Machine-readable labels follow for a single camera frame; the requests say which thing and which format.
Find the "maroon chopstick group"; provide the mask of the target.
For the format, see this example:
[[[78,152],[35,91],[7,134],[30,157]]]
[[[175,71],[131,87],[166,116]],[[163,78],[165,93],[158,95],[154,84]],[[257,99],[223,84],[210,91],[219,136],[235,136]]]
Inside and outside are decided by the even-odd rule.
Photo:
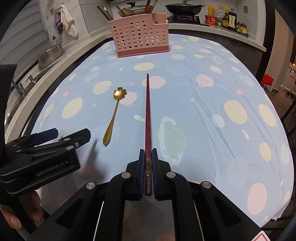
[[[146,102],[145,102],[145,195],[152,195],[152,140],[151,140],[151,107],[149,73],[146,80]]]
[[[114,20],[112,14],[108,11],[108,9],[105,6],[103,7],[103,10],[108,15],[108,17],[109,17],[110,20]]]

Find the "dark brown chopstick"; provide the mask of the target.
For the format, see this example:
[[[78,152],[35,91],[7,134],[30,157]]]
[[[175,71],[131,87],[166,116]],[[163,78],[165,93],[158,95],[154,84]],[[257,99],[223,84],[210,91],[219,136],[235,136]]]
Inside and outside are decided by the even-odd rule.
[[[106,18],[108,21],[110,21],[108,15],[107,15],[107,14],[105,13],[105,11],[103,10],[103,7],[104,7],[104,6],[105,6],[105,5],[103,5],[103,4],[99,4],[99,5],[97,5],[97,8],[100,10],[100,12],[102,13],[102,15],[104,15],[105,18]]]

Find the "red chopstick group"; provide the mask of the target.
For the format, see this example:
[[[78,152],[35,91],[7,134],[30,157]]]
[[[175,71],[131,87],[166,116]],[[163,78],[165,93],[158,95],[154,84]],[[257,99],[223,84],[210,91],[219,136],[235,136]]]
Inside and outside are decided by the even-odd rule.
[[[126,14],[124,13],[124,11],[118,5],[115,5],[115,6],[121,12],[122,16],[125,17]]]
[[[151,7],[149,8],[149,14],[152,13],[152,11],[153,11],[155,5],[157,4],[157,2],[158,2],[158,0],[154,0],[153,4],[152,4]]]

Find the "green chopstick group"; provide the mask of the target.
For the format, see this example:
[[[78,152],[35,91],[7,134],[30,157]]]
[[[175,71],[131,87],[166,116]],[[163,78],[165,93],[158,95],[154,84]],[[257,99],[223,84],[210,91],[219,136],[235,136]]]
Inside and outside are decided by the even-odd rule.
[[[145,14],[147,14],[148,11],[149,11],[150,3],[151,3],[151,0],[147,0],[147,3],[146,3],[146,5],[145,5],[145,10],[144,10],[144,13],[145,13]]]

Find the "blue patterned tablecloth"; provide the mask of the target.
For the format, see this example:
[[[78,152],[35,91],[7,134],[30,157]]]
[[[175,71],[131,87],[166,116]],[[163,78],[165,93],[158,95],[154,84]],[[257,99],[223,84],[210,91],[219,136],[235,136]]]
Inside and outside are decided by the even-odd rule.
[[[170,52],[118,58],[114,42],[96,50],[58,85],[33,132],[59,137],[87,128],[81,168],[44,186],[53,213],[86,182],[108,182],[137,159],[145,139],[147,73],[152,146],[173,171],[209,181],[257,225],[282,216],[293,189],[292,154],[280,118],[251,72],[213,41],[170,35]],[[102,144],[123,87],[111,141]]]

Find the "steel colander bowl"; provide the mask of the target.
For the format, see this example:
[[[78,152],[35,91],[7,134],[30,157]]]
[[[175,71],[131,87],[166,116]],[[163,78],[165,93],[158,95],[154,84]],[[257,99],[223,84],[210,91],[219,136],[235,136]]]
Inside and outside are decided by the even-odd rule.
[[[57,58],[59,58],[63,53],[64,50],[62,44],[58,43],[49,48],[37,58],[38,65],[41,68],[45,68],[46,66],[54,62]]]

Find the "pink perforated utensil holder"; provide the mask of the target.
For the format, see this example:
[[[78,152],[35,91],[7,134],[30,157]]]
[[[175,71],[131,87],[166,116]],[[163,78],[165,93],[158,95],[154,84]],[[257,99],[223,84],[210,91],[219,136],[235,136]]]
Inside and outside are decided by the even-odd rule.
[[[170,52],[166,13],[127,16],[109,26],[118,58]]]

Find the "brass wok with lid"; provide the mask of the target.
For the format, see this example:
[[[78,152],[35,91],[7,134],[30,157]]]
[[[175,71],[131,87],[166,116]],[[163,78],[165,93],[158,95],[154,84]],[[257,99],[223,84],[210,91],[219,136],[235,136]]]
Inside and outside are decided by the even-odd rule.
[[[136,2],[130,2],[127,4],[129,4],[130,7],[128,7],[128,8],[122,7],[121,8],[124,11],[124,13],[126,14],[126,16],[144,14],[145,5],[136,5]],[[121,17],[123,17],[120,11],[118,11],[118,14]]]

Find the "black gas stove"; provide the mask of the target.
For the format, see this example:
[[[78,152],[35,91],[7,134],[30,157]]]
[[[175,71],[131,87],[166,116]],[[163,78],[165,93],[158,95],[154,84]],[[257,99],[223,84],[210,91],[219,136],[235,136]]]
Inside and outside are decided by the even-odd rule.
[[[167,20],[170,23],[188,23],[188,24],[197,24],[197,25],[201,23],[198,16],[172,15],[172,16],[168,16]]]

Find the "black wok with lid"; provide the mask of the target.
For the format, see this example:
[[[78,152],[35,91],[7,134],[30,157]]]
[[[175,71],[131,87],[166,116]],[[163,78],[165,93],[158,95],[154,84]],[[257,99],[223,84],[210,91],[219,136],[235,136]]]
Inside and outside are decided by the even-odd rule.
[[[173,15],[184,16],[195,16],[201,12],[202,8],[205,7],[204,4],[192,5],[187,2],[188,1],[182,1],[182,3],[177,4],[167,4],[165,7]]]

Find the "red instant noodle cup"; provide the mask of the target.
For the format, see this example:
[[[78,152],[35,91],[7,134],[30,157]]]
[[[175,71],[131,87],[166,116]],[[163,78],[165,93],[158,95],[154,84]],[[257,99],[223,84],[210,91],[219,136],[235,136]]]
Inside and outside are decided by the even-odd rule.
[[[217,24],[217,18],[215,16],[205,15],[205,23],[215,26]]]

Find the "brown sauce bottle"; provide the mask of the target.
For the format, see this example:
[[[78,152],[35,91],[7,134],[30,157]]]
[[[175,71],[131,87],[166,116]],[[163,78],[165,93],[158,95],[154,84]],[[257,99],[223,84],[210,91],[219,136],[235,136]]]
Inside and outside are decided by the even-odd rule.
[[[222,27],[226,29],[229,27],[229,8],[227,6],[225,7],[225,15],[222,18]]]

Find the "yellow seasoning packet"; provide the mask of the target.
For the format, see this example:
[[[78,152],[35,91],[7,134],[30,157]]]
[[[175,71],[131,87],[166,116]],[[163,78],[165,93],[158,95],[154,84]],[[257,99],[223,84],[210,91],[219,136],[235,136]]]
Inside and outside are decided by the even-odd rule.
[[[215,8],[213,6],[208,6],[208,16],[215,16]]]

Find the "clear plastic bottle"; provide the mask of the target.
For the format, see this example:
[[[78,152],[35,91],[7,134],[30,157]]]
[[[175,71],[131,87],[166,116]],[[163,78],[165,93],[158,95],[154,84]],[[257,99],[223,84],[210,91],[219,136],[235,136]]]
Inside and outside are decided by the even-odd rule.
[[[218,27],[222,27],[223,26],[223,20],[222,18],[224,17],[224,10],[222,6],[219,6],[219,8],[216,11],[216,24]]]

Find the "dark soy sauce bottle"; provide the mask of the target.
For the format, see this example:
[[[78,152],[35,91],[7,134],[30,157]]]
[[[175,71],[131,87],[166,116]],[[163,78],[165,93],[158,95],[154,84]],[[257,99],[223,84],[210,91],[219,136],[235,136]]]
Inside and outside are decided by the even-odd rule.
[[[228,29],[231,31],[236,32],[236,25],[237,25],[237,14],[233,8],[228,12],[229,15],[229,24]]]

